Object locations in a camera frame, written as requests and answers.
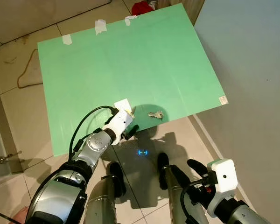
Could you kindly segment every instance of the blue light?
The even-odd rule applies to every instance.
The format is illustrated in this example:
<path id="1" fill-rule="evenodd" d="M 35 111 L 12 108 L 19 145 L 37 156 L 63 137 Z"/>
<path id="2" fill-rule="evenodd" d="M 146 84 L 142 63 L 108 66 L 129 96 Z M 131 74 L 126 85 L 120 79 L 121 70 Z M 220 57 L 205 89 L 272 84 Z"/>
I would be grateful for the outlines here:
<path id="1" fill-rule="evenodd" d="M 147 156 L 148 155 L 148 151 L 147 150 L 138 150 L 138 155 L 139 156 Z"/>

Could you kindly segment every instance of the brown stain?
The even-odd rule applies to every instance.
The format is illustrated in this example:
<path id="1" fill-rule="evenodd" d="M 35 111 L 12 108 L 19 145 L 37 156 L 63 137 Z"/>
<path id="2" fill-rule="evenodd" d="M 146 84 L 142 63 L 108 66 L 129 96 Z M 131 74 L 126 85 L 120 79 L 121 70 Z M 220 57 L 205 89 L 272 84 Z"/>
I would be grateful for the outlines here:
<path id="1" fill-rule="evenodd" d="M 30 36 L 30 35 L 28 34 L 28 35 L 22 37 L 23 44 L 26 44 L 26 43 L 27 43 L 27 41 L 28 41 L 28 39 L 29 39 L 29 36 Z"/>
<path id="2" fill-rule="evenodd" d="M 5 64 L 13 64 L 13 63 L 15 63 L 16 59 L 17 59 L 17 57 L 14 57 L 13 59 L 11 59 L 9 61 L 3 61 L 3 63 L 5 63 Z"/>

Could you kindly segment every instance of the red cloth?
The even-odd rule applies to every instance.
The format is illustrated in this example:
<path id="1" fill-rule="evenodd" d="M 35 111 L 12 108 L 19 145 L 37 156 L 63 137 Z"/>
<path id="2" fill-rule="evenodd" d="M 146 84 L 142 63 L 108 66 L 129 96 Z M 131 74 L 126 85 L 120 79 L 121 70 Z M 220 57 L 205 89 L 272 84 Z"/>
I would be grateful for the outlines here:
<path id="1" fill-rule="evenodd" d="M 146 1 L 135 3 L 132 7 L 132 15 L 141 15 L 152 11 L 153 8 L 151 8 Z"/>

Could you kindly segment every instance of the keys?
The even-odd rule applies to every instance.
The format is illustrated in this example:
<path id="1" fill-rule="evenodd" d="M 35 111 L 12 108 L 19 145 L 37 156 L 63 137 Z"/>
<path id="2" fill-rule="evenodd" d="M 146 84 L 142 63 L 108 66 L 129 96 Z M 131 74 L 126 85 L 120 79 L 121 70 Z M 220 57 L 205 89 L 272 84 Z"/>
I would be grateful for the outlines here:
<path id="1" fill-rule="evenodd" d="M 157 111 L 156 113 L 148 113 L 148 116 L 152 118 L 157 118 L 157 119 L 162 119 L 163 118 L 163 112 L 162 111 Z"/>

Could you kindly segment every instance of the green mat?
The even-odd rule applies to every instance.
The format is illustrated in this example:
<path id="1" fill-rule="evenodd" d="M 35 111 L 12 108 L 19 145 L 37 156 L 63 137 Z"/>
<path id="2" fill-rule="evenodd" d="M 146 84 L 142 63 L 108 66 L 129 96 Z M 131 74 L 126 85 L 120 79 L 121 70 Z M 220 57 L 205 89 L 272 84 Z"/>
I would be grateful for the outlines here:
<path id="1" fill-rule="evenodd" d="M 224 92 L 182 4 L 70 36 L 71 45 L 38 43 L 54 155 L 68 152 L 82 117 L 100 105 L 127 98 L 140 130 L 221 105 Z M 163 120 L 147 116 L 160 110 Z M 77 137 L 109 116 L 90 117 Z"/>

